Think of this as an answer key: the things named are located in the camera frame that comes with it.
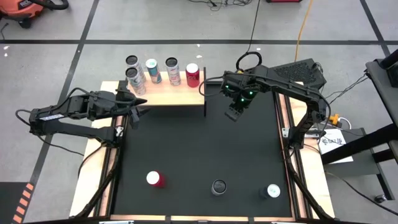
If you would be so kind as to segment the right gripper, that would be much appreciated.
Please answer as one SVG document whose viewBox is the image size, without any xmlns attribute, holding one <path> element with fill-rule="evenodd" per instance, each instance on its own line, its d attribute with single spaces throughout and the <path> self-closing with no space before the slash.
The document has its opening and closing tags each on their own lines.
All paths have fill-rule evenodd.
<svg viewBox="0 0 398 224">
<path fill-rule="evenodd" d="M 221 92 L 224 96 L 232 99 L 225 115 L 237 121 L 244 110 L 249 108 L 254 97 L 259 92 L 256 78 L 243 73 L 225 72 L 221 84 Z"/>
</svg>

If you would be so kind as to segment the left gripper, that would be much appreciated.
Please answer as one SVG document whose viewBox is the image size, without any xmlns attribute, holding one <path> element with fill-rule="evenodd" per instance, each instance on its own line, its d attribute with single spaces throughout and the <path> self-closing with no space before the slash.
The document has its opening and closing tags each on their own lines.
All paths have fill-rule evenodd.
<svg viewBox="0 0 398 224">
<path fill-rule="evenodd" d="M 116 100 L 124 102 L 124 107 L 127 108 L 129 123 L 132 129 L 137 129 L 139 126 L 139 117 L 144 116 L 150 111 L 150 108 L 136 108 L 136 105 L 147 103 L 146 99 L 136 98 L 136 96 L 127 89 L 127 80 L 121 80 L 116 89 Z"/>
</svg>

